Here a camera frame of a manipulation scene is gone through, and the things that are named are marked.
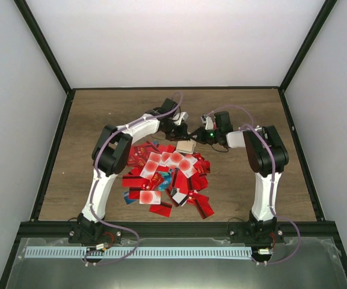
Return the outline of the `beige leather card holder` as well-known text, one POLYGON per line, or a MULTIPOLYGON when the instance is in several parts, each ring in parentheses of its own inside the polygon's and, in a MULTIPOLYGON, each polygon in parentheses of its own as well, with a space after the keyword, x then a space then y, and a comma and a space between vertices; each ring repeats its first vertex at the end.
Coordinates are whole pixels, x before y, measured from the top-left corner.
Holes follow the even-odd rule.
POLYGON ((182 154, 193 154, 196 147, 196 141, 194 140, 181 140, 177 142, 176 151, 182 154))

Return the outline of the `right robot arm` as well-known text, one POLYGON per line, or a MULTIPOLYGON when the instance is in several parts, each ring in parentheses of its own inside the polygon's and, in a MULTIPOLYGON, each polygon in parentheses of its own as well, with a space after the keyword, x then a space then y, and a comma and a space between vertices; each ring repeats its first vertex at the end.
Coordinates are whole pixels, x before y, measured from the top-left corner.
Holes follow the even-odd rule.
POLYGON ((278 215, 275 208, 277 187, 289 154, 275 126, 247 123, 234 130, 226 111, 212 120, 202 117, 203 125, 189 133, 191 140, 203 145, 219 144, 226 149, 245 148, 248 163, 255 174, 255 195, 247 222, 249 238, 260 243, 275 231, 278 215))

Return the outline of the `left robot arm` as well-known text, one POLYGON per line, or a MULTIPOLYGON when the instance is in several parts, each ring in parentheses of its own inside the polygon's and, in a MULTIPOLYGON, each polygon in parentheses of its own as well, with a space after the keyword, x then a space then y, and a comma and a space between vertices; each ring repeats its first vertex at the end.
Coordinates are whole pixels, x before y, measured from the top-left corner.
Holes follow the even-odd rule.
POLYGON ((77 217, 82 238, 97 243, 103 237, 105 226, 125 230, 104 221, 105 207, 116 177, 127 166, 134 142, 175 126, 174 116, 182 100, 167 98, 163 104, 145 112, 141 117, 120 126, 104 127, 92 152, 93 179, 87 201, 77 217))

